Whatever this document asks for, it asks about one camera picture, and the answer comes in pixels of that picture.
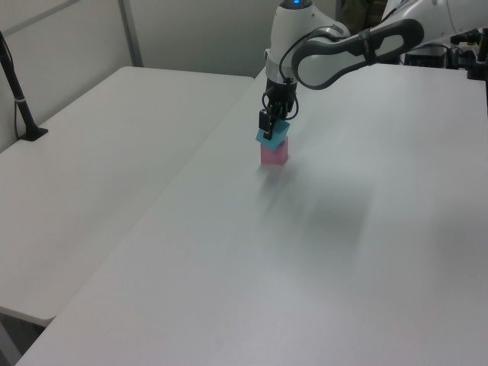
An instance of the cable clamp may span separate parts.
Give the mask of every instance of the cable clamp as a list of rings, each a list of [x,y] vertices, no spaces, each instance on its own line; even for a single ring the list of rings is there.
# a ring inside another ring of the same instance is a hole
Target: cable clamp
[[[363,30],[360,34],[358,34],[359,40],[363,45],[363,55],[366,59],[366,63],[371,66],[378,62],[376,53],[374,52],[373,47],[373,40],[371,38],[371,32],[368,29]]]

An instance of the floor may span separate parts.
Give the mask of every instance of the floor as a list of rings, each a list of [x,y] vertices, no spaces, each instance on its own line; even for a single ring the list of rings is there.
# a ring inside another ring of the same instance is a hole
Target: floor
[[[43,331],[42,326],[0,314],[0,366],[14,366]]]

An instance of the white table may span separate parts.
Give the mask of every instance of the white table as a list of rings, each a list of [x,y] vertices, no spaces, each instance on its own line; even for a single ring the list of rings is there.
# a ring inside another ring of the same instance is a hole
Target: white table
[[[0,313],[49,323],[251,83],[123,68],[0,154]]]
[[[484,84],[374,66],[299,88],[283,168],[259,166],[264,87],[19,366],[486,364]]]

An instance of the pink cube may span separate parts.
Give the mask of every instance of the pink cube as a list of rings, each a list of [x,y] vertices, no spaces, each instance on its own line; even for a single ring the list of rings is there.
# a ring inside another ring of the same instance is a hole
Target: pink cube
[[[261,164],[283,165],[288,160],[288,136],[275,151],[261,145]]]

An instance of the blue cube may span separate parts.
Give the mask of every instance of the blue cube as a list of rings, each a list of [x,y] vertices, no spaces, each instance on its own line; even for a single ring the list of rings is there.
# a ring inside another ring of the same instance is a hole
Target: blue cube
[[[256,139],[271,151],[275,151],[280,145],[284,143],[289,128],[290,124],[287,121],[277,120],[274,124],[273,137],[271,138],[271,140],[265,139],[265,132],[263,130],[259,130]]]

